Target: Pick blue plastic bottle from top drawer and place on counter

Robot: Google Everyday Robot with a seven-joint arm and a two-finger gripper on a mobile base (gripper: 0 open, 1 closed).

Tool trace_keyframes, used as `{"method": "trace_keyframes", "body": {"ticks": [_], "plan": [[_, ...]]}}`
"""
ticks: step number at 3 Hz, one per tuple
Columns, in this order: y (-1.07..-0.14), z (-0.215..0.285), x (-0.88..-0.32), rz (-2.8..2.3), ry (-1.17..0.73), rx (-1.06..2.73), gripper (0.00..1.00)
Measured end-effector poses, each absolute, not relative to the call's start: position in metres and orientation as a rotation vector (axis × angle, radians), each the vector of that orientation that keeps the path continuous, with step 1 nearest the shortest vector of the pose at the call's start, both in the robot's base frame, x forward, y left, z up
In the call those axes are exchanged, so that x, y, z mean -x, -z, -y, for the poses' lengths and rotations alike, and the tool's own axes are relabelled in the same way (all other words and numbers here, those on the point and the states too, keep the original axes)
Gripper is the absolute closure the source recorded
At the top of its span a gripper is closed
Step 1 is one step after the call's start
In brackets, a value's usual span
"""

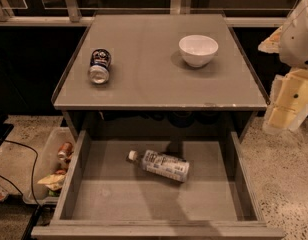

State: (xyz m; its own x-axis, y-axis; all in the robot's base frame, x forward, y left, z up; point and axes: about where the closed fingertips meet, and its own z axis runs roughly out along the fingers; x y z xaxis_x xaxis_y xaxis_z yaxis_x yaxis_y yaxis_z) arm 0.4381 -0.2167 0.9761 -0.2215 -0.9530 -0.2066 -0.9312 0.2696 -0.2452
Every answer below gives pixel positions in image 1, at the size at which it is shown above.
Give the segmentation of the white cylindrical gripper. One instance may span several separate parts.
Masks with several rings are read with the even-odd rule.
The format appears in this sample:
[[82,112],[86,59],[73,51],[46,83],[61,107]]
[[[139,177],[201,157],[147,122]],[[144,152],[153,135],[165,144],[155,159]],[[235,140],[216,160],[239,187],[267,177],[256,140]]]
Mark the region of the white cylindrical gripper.
[[279,53],[283,63],[297,67],[285,76],[275,76],[263,122],[263,130],[269,134],[294,132],[308,116],[308,0],[301,0],[258,50]]

